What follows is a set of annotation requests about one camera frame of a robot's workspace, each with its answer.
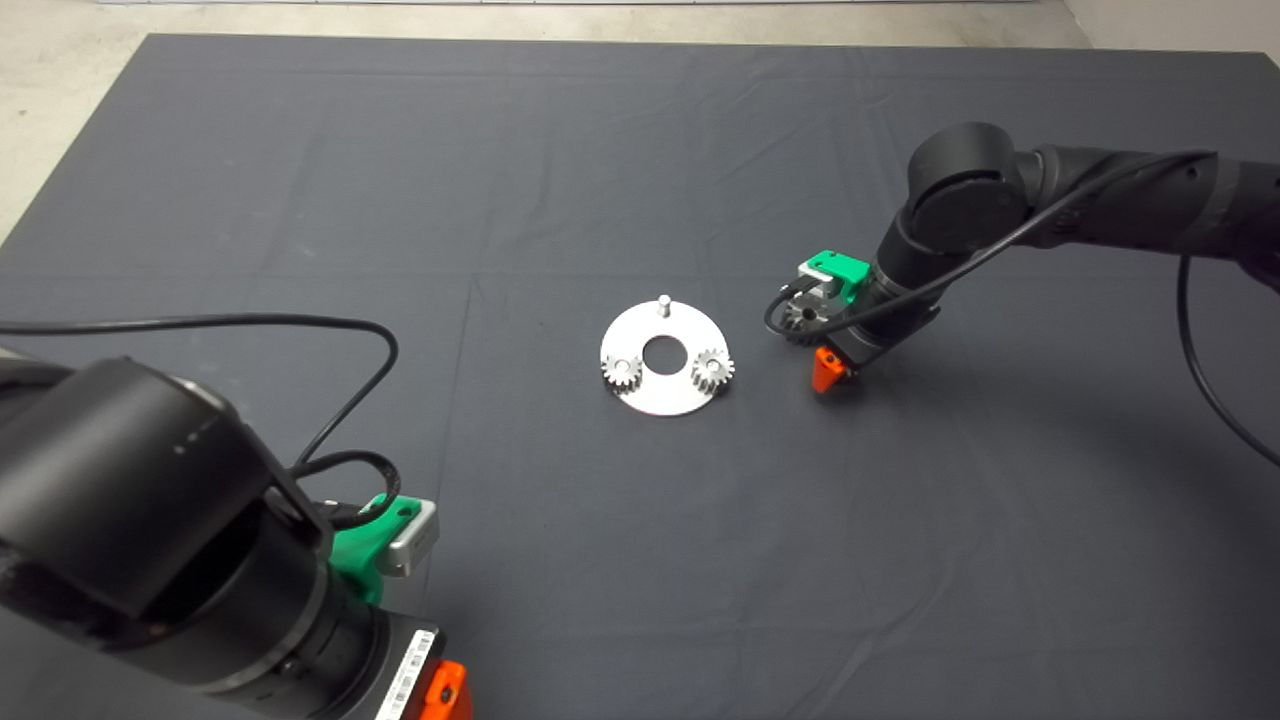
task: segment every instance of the spur gear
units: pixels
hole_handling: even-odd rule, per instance
[[[622,395],[634,391],[640,384],[644,364],[639,357],[617,357],[609,355],[600,363],[600,375],[609,389]]]
[[[733,360],[722,350],[705,350],[694,359],[690,373],[698,389],[716,395],[733,379]]]
[[[809,332],[820,328],[827,322],[827,304],[819,297],[804,293],[792,297],[782,310],[782,327],[791,332]],[[787,338],[796,345],[814,345],[818,338]]]

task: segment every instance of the white sticker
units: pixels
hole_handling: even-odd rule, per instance
[[[374,720],[401,720],[434,643],[435,633],[430,630],[413,633],[413,639],[410,641],[408,650],[404,651],[401,666],[396,670],[396,676],[392,678],[392,684],[387,688],[387,697],[383,698],[383,706],[378,710],[378,716]]]

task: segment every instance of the cable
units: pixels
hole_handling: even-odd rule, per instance
[[[343,331],[358,331],[376,334],[387,342],[387,359],[378,370],[370,375],[365,384],[351,396],[351,398],[338,409],[338,411],[325,423],[311,438],[311,442],[298,454],[296,465],[301,465],[315,455],[324,441],[333,434],[334,428],[347,419],[347,415],[360,405],[378,383],[390,373],[392,366],[399,357],[399,342],[396,334],[385,325],[371,320],[355,318],[337,318],[332,315],[305,315],[296,313],[236,313],[224,315],[178,315],[170,318],[148,318],[142,320],[97,320],[97,322],[72,322],[72,323],[0,323],[0,334],[8,336],[82,336],[82,334],[113,334],[113,333],[142,333],[154,331],[195,329],[195,328],[227,328],[242,325],[283,325],[300,328],[330,328]]]
[[[1201,395],[1208,401],[1208,406],[1217,413],[1217,416],[1226,423],[1228,428],[1231,428],[1240,439],[1245,442],[1249,447],[1257,451],[1258,455],[1265,457],[1268,462],[1280,468],[1280,452],[1267,447],[1265,442],[1258,439],[1257,436],[1251,433],[1248,428],[1240,424],[1235,419],[1235,415],[1226,409],[1222,400],[1213,392],[1213,387],[1210,386],[1208,378],[1204,377],[1204,370],[1201,368],[1199,357],[1196,355],[1196,341],[1192,338],[1192,322],[1190,313],[1187,310],[1187,287],[1190,284],[1192,274],[1192,259],[1189,255],[1183,255],[1181,261],[1178,263],[1178,336],[1183,342],[1183,357],[1187,359],[1187,369],[1192,372],[1192,379],[1196,380],[1196,387],[1199,388]]]
[[[292,475],[294,480],[301,480],[302,478],[323,473],[347,462],[364,462],[372,466],[387,483],[387,492],[383,496],[381,502],[369,510],[365,510],[364,512],[330,516],[329,523],[333,525],[334,530],[349,530],[351,528],[358,528],[360,525],[372,523],[374,520],[381,518],[387,512],[387,509],[392,506],[392,502],[399,496],[401,479],[399,470],[396,469],[396,464],[383,455],[370,450],[343,450],[339,452],[330,452],[329,455],[323,455],[315,460],[298,462],[293,468],[289,468],[289,475]]]
[[[1064,195],[1057,202],[1053,202],[1048,208],[1041,210],[1039,213],[1037,213],[1036,215],[1033,215],[1030,219],[1028,219],[1025,223],[1023,223],[1021,225],[1019,225],[1016,229],[1014,229],[1012,232],[1010,232],[1005,237],[1002,237],[998,241],[996,241],[991,247],[983,250],[982,252],[978,252],[977,255],[974,255],[973,258],[970,258],[969,260],[966,260],[959,268],[956,268],[956,269],[954,269],[954,270],[951,270],[951,272],[948,272],[948,273],[946,273],[946,274],[943,274],[943,275],[941,275],[941,277],[938,277],[938,278],[936,278],[936,279],[933,279],[933,281],[931,281],[928,283],[924,283],[923,286],[913,290],[911,292],[908,292],[906,295],[900,295],[900,296],[897,296],[897,297],[895,297],[892,300],[888,300],[886,302],[882,302],[882,304],[879,304],[879,305],[877,305],[874,307],[868,307],[868,309],[865,309],[865,310],[863,310],[863,311],[860,311],[860,313],[858,313],[855,315],[851,315],[851,316],[847,316],[847,318],[842,318],[838,322],[828,323],[828,324],[822,325],[820,328],[817,328],[817,329],[813,329],[813,331],[788,331],[788,329],[778,325],[773,320],[773,315],[777,313],[778,307],[782,306],[783,302],[786,302],[786,301],[791,300],[792,297],[795,297],[795,295],[797,292],[795,288],[796,287],[803,287],[803,286],[797,284],[800,281],[792,282],[791,284],[785,286],[782,288],[782,291],[778,292],[777,297],[774,297],[773,301],[769,302],[769,306],[764,310],[764,324],[765,324],[765,327],[768,327],[774,333],[781,334],[781,336],[787,337],[787,338],[791,338],[791,340],[812,340],[812,338],[823,337],[823,336],[833,333],[836,331],[842,331],[842,329],[846,329],[846,328],[851,328],[854,325],[865,323],[867,320],[872,320],[874,318],[879,318],[881,315],[887,315],[887,314],[892,313],[893,310],[897,310],[899,307],[902,307],[905,305],[910,305],[911,302],[918,301],[919,299],[927,296],[928,293],[931,293],[931,292],[933,292],[933,291],[936,291],[938,288],[945,288],[945,287],[950,286],[951,283],[956,282],[957,279],[960,279],[960,278],[968,275],[969,273],[977,270],[978,268],[986,265],[996,255],[1000,255],[1001,252],[1004,252],[1005,250],[1007,250],[1010,246],[1018,243],[1020,240],[1023,240],[1024,237],[1027,237],[1028,234],[1038,231],[1042,225],[1046,225],[1050,222],[1055,220],[1060,213],[1062,213],[1064,210],[1066,210],[1071,205],[1075,205],[1076,202],[1079,202],[1080,200],[1084,200],[1089,195],[1093,195],[1096,192],[1101,192],[1102,190],[1106,190],[1108,186],[1111,186],[1115,182],[1125,178],[1126,176],[1137,173],[1138,170],[1144,170],[1144,169],[1151,168],[1153,165],[1162,165],[1162,164],[1166,164],[1166,163],[1176,163],[1179,160],[1199,160],[1199,159],[1210,158],[1210,156],[1213,156],[1213,155],[1216,155],[1216,152],[1212,152],[1212,151],[1208,151],[1208,150],[1184,150],[1184,151],[1176,151],[1176,152],[1161,152],[1161,154],[1155,154],[1155,155],[1147,155],[1147,156],[1139,158],[1137,160],[1133,160],[1130,163],[1125,163],[1124,165],[1120,165],[1119,168],[1115,168],[1115,169],[1108,170],[1108,172],[1106,172],[1106,173],[1103,173],[1103,174],[1101,174],[1101,176],[1098,176],[1096,178],[1092,178],[1092,179],[1089,179],[1089,181],[1087,181],[1084,183],[1080,183],[1075,190],[1073,190],[1071,192],[1068,192],[1066,195]]]

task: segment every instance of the gear teeth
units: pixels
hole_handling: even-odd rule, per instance
[[[640,387],[644,363],[639,357],[607,356],[600,363],[600,377],[614,395],[625,395]]]
[[[704,350],[694,359],[690,378],[698,389],[707,395],[723,392],[728,382],[733,379],[736,366],[733,359],[722,350]]]
[[[820,328],[827,322],[826,304],[813,295],[800,295],[787,302],[782,311],[782,328],[794,333]],[[800,346],[818,343],[817,337],[787,337],[787,342]]]

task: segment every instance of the silver disc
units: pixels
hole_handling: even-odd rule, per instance
[[[618,315],[600,341],[600,363],[607,357],[644,357],[649,341],[669,337],[685,346],[685,365],[669,375],[644,366],[635,389],[618,395],[618,400],[649,415],[684,415],[712,400],[692,380],[694,357],[707,350],[728,354],[724,333],[705,313],[676,302],[667,296],[641,302]]]

